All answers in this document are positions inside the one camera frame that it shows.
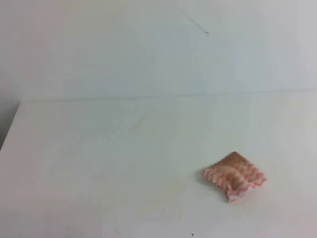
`white wall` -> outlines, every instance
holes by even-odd
[[[316,88],[316,7],[313,0],[2,0],[0,87],[14,85],[16,100]]]

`white table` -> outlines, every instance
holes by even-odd
[[[268,181],[227,203],[199,171]],[[0,237],[315,238],[317,92],[21,104],[0,152]]]

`white surface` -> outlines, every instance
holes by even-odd
[[[0,152],[13,238],[314,238],[317,93],[23,103]],[[198,171],[238,151],[268,181],[228,204]]]
[[[316,88],[316,7],[1,0],[0,87],[10,84],[22,101]]]

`white tabletop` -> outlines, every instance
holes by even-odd
[[[268,181],[229,204],[199,171]],[[317,93],[21,104],[0,152],[0,237],[317,237]]]

